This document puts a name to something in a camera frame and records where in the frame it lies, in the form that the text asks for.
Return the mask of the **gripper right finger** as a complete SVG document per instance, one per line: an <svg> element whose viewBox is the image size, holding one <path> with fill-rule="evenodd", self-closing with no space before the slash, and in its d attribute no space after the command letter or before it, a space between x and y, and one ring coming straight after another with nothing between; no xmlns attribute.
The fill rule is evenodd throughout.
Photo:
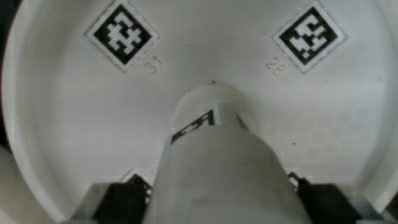
<svg viewBox="0 0 398 224"><path fill-rule="evenodd" d="M289 174L314 224L386 224L363 194L351 186L314 183Z"/></svg>

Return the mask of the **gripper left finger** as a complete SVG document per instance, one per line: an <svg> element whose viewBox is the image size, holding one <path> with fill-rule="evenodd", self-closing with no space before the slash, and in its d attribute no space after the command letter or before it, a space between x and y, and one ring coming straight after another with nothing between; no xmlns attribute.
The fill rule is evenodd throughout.
<svg viewBox="0 0 398 224"><path fill-rule="evenodd" d="M97 183L70 224L143 224L152 185L139 175L125 182Z"/></svg>

